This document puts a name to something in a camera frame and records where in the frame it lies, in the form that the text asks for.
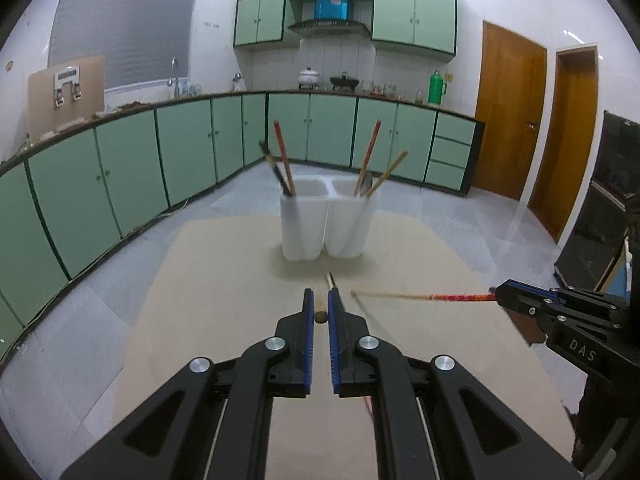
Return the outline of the red and bamboo chopstick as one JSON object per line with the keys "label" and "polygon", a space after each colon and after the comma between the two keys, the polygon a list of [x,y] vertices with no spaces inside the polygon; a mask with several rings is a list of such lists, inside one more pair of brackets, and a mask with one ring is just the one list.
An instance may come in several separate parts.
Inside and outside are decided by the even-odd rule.
{"label": "red and bamboo chopstick", "polygon": [[374,290],[352,289],[350,292],[354,297],[378,298],[378,299],[400,299],[414,301],[443,301],[443,302],[489,302],[496,301],[495,294],[404,294],[403,292],[375,292]]}

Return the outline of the black chopstick silver band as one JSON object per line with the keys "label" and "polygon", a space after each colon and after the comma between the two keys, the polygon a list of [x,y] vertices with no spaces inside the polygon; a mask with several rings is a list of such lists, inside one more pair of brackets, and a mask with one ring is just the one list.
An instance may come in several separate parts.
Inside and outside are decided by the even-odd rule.
{"label": "black chopstick silver band", "polygon": [[329,290],[335,288],[335,281],[331,272],[328,272],[326,274],[326,282],[328,283]]}

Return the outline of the green lower kitchen cabinets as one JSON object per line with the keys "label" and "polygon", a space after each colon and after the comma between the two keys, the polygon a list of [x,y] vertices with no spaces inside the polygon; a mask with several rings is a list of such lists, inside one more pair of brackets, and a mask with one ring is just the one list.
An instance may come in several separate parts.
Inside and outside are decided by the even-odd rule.
{"label": "green lower kitchen cabinets", "polygon": [[143,105],[47,141],[1,167],[1,344],[134,232],[262,158],[356,170],[378,118],[369,169],[468,194],[485,126],[430,106],[282,91]]}

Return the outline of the black appliance cabinet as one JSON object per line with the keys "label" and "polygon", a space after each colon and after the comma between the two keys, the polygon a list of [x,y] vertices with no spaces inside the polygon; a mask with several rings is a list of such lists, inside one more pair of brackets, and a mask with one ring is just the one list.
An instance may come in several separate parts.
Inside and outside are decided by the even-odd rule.
{"label": "black appliance cabinet", "polygon": [[639,125],[606,112],[600,148],[577,221],[554,264],[560,286],[598,290],[620,258],[626,203],[639,191]]}

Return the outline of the brown wooden door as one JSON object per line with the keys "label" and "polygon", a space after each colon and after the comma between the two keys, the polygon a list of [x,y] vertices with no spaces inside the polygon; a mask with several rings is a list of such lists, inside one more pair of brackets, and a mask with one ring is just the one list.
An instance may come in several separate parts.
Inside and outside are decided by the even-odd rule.
{"label": "brown wooden door", "polygon": [[483,23],[475,117],[485,129],[473,184],[518,200],[532,164],[547,80],[547,50]]}
{"label": "brown wooden door", "polygon": [[595,47],[556,54],[552,110],[544,154],[528,202],[542,226],[559,240],[582,185],[598,104]]}

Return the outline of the bamboo chopstick in right cup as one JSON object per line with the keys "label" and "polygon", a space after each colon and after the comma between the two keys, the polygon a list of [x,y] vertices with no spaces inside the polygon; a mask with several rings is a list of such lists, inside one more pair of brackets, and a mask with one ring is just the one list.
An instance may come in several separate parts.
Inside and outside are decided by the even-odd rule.
{"label": "bamboo chopstick in right cup", "polygon": [[392,175],[392,173],[399,167],[404,159],[407,157],[408,152],[402,151],[394,161],[388,166],[388,168],[378,177],[372,186],[367,190],[367,193],[363,195],[367,200],[373,196],[373,194],[382,186],[382,184]]}

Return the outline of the metal spoon in holder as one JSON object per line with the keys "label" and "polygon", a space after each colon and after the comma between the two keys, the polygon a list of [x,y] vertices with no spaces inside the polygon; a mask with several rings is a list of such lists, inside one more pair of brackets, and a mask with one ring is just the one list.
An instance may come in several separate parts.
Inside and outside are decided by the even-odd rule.
{"label": "metal spoon in holder", "polygon": [[359,185],[359,192],[358,195],[360,197],[364,197],[369,193],[370,188],[372,188],[373,185],[373,174],[370,170],[368,170],[363,178],[362,178],[362,182]]}

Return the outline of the white double utensil holder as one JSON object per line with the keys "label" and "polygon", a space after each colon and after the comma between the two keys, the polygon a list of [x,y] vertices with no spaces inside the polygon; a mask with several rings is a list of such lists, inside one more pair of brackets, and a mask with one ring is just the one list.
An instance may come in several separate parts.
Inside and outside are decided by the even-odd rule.
{"label": "white double utensil holder", "polygon": [[285,260],[360,257],[378,209],[378,196],[354,195],[354,177],[306,176],[296,194],[280,198],[281,247]]}

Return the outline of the red chopstick in left cup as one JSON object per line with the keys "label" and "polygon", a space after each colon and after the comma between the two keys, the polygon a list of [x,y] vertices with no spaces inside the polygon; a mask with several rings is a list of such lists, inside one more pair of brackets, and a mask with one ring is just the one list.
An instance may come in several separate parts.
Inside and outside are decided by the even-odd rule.
{"label": "red chopstick in left cup", "polygon": [[292,197],[296,196],[296,188],[295,188],[295,183],[294,183],[294,179],[293,179],[293,175],[292,175],[292,170],[291,170],[291,165],[290,162],[288,161],[288,152],[286,151],[286,147],[285,147],[285,143],[284,143],[284,137],[283,137],[283,133],[282,133],[282,129],[280,126],[280,122],[278,122],[277,120],[275,120],[273,122],[273,129],[274,129],[274,133],[276,134],[276,139],[279,145],[279,150],[280,150],[280,159],[283,165],[283,168],[285,170],[285,175],[286,175],[286,182],[288,182],[288,189],[290,190],[290,195]]}

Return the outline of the green thermos bottle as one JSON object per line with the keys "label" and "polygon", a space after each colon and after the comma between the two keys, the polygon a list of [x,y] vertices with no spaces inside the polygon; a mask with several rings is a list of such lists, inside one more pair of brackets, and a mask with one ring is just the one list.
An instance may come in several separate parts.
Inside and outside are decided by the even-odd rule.
{"label": "green thermos bottle", "polygon": [[447,93],[448,84],[439,70],[435,70],[428,85],[427,103],[434,106],[441,106],[442,99]]}

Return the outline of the black wok on stove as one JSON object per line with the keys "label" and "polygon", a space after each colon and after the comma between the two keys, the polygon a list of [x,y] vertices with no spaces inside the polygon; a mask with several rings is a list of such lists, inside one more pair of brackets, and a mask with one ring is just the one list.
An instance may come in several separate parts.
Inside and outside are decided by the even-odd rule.
{"label": "black wok on stove", "polygon": [[330,83],[333,91],[355,93],[360,81],[349,76],[347,72],[343,72],[341,75],[331,76]]}

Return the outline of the chrome sink faucet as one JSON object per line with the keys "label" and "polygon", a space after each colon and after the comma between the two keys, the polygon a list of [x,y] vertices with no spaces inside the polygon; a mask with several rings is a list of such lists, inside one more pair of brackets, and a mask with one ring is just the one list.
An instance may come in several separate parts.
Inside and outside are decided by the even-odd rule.
{"label": "chrome sink faucet", "polygon": [[170,75],[167,85],[171,88],[172,97],[176,100],[180,96],[179,60],[175,56],[171,59]]}

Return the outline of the brown board with clamps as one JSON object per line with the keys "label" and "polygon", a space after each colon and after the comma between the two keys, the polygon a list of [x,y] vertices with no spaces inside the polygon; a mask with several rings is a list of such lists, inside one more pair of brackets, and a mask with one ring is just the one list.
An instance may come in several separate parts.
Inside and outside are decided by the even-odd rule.
{"label": "brown board with clamps", "polygon": [[38,143],[79,119],[104,111],[103,55],[76,58],[28,77],[28,133]]}

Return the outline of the range hood with blue box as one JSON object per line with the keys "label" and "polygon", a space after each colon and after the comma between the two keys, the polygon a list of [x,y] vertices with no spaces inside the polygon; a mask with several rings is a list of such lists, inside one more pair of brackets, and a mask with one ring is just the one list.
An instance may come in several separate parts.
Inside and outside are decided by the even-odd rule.
{"label": "range hood with blue box", "polygon": [[370,38],[370,27],[356,18],[355,0],[291,0],[293,21],[286,28],[299,38]]}

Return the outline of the grey window blind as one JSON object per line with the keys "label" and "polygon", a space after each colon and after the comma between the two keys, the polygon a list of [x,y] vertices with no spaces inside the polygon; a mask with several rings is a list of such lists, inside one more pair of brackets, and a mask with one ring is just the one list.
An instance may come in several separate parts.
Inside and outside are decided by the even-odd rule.
{"label": "grey window blind", "polygon": [[60,0],[49,64],[104,57],[107,89],[189,75],[195,0]]}

